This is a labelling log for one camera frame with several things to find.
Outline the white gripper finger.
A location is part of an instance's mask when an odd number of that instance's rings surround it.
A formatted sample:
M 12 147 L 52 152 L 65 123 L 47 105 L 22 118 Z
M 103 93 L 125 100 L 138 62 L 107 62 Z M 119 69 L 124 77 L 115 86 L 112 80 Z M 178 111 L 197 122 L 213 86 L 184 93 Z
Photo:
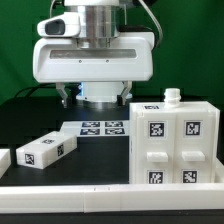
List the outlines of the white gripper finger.
M 123 82 L 123 89 L 121 93 L 117 96 L 117 103 L 119 105 L 125 105 L 126 101 L 131 97 L 130 90 L 132 89 L 131 81 Z
M 65 91 L 65 84 L 64 83 L 57 83 L 56 90 L 62 98 L 62 104 L 64 107 L 68 106 L 68 95 Z

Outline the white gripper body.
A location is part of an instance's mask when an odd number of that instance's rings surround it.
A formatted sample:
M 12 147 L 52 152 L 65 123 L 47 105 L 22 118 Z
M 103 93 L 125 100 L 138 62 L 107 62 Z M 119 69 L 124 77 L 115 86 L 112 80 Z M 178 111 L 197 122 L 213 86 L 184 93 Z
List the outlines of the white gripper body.
M 81 49 L 75 39 L 42 38 L 33 52 L 39 83 L 145 81 L 153 74 L 152 32 L 121 32 L 104 49 Z

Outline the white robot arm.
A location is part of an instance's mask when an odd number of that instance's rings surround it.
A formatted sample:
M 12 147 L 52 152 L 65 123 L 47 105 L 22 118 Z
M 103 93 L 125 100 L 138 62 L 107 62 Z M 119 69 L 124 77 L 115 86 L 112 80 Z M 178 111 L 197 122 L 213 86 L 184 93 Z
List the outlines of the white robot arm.
M 34 78 L 54 83 L 64 104 L 67 83 L 81 85 L 81 102 L 125 104 L 132 83 L 153 74 L 154 32 L 121 25 L 119 0 L 64 0 L 64 6 L 63 14 L 37 25 Z

